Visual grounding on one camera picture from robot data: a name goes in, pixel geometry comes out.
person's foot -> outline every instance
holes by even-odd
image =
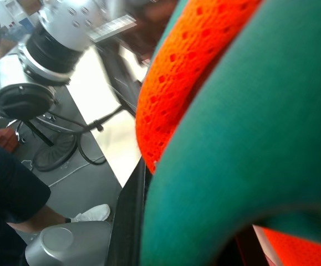
[[[110,215],[111,209],[107,204],[102,204],[91,208],[90,210],[80,213],[70,220],[73,222],[85,221],[104,221]]]

teal padded object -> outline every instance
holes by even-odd
[[[269,0],[212,72],[147,197],[142,265],[207,265],[259,224],[321,243],[321,0]]]

black cable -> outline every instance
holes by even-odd
[[[100,126],[102,123],[108,121],[111,117],[113,117],[114,115],[118,114],[118,113],[121,112],[122,110],[123,110],[123,107],[120,106],[120,107],[118,107],[115,111],[113,111],[111,114],[109,114],[109,115],[107,115],[107,116],[105,116],[105,117],[102,117],[102,118],[100,118],[100,119],[97,119],[97,120],[95,120],[93,123],[91,123],[91,124],[89,124],[89,125],[83,125],[83,124],[81,124],[81,123],[79,123],[79,122],[76,122],[76,121],[74,121],[74,120],[72,120],[72,119],[69,119],[69,118],[67,118],[67,117],[64,117],[64,116],[55,114],[55,113],[50,112],[50,111],[48,112],[48,113],[50,113],[51,115],[54,115],[54,116],[56,116],[56,117],[58,117],[58,118],[60,118],[60,119],[63,119],[63,120],[65,120],[65,121],[71,122],[71,123],[73,123],[73,124],[76,124],[76,125],[82,127],[83,129],[82,129],[82,130],[79,130],[79,131],[75,131],[75,130],[71,130],[71,129],[66,129],[66,128],[61,127],[61,126],[54,125],[54,124],[52,124],[52,123],[50,123],[50,122],[47,122],[47,121],[45,121],[45,120],[43,120],[43,119],[41,119],[41,118],[39,118],[39,117],[36,117],[36,122],[39,123],[39,124],[41,124],[41,125],[43,125],[43,126],[45,126],[45,127],[48,128],[48,129],[53,130],[53,131],[58,132],[58,133],[75,135],[75,137],[77,138],[77,147],[78,147],[78,150],[79,150],[81,156],[82,156],[88,163],[90,163],[90,164],[92,164],[92,165],[102,165],[102,164],[104,164],[104,163],[106,162],[106,158],[105,158],[103,161],[101,161],[101,162],[92,161],[92,160],[85,154],[85,152],[84,152],[84,150],[83,150],[83,147],[81,146],[81,136],[82,136],[84,133],[90,131],[91,129],[96,128],[96,127]]]

